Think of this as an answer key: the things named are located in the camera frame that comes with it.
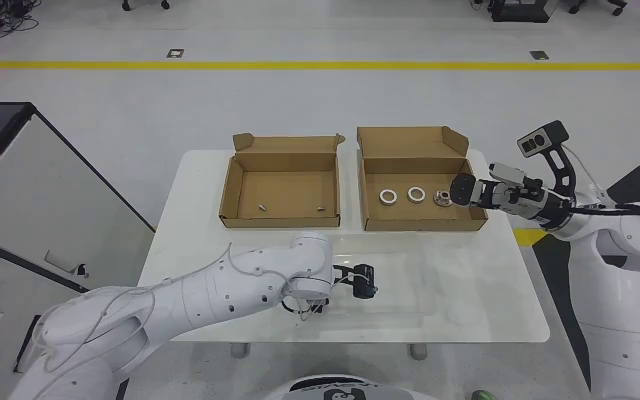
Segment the robot logo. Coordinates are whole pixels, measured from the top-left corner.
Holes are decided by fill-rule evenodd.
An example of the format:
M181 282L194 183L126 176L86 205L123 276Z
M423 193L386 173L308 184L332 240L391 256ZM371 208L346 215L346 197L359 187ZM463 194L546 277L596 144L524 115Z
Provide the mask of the robot logo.
M367 400L362 389L352 388L351 392L342 389L329 389L324 392L324 400Z

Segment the white table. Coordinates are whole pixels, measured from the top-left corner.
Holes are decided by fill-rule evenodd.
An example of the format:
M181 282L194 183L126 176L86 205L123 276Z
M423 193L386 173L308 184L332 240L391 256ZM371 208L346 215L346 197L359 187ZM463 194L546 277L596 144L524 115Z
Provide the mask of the white table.
M233 151L225 150L196 150L184 155L139 285L157 284L165 277L196 270L215 259L229 241L234 243L232 253L288 243L293 230L231 230L220 222L218 208L232 155ZM404 275L396 274L393 278L396 271L392 266L385 264L383 268L370 262L376 268L380 291L373 300L351 299L359 303L345 303L352 306L349 316L314 314L309 321L299 323L282 307L276 307L203 327L174 340L411 344L549 339L549 326L504 213L489 211L489 220L478 232L365 233L360 219L357 154L353 150L339 151L338 157L342 223L339 228L323 229L323 233L347 238L344 243L348 246L355 243L353 250L360 252L355 256L366 257L368 249L375 251L381 243L385 251L395 252L392 257L414 252L424 265L417 272L406 268L397 272L421 276L403 280ZM489 178L480 152L469 150L468 159L478 177ZM348 246L340 251L348 253ZM346 287L341 290L346 299ZM397 299L398 304L390 299ZM393 312L394 306L403 312Z

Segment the gray floor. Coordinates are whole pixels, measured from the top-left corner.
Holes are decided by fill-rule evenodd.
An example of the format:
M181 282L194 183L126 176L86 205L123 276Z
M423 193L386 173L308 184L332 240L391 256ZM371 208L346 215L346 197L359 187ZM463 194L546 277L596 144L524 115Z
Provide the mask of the gray floor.
M0 40L2 60L639 62L640 7L618 18L605 1L548 24L491 22L467 0L43 0L40 26ZM340 132L358 126L449 125L488 161L551 174L516 140L555 119L602 186L638 164L637 71L130 71L0 70L0 101L31 101L152 224L180 158L231 148L231 135ZM523 249L551 328L544 344L402 345L170 343L131 379L127 399L238 399L311 373L348 372L462 399L479 387L501 399L585 399L587 390L530 248Z
M478 388L500 399L585 399L589 392L533 250L522 254L551 330L543 344L432 344L425 361L406 346L255 344L231 358L225 344L170 343L131 378L127 400L246 398L295 378L345 373L429 394L466 399Z

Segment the box lid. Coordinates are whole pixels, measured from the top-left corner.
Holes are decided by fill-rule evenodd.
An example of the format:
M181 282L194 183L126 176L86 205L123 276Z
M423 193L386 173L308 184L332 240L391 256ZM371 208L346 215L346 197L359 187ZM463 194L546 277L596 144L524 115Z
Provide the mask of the box lid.
M236 153L335 153L344 136L266 136L251 133L233 135Z
M464 158L469 139L448 126L359 127L363 158Z

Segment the cardboard box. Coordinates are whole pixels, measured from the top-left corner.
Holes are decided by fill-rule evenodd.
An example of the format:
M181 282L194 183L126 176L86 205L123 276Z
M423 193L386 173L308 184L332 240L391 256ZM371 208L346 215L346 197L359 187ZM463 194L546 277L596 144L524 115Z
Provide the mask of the cardboard box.
M227 228L340 226L337 147L341 135L233 136L220 202Z
M487 221L480 208L440 207L436 190L449 190L460 172L471 172L469 140L446 126L358 128L360 204L366 231L477 231ZM419 186L426 199L414 204L407 191ZM380 203L384 189L398 194Z

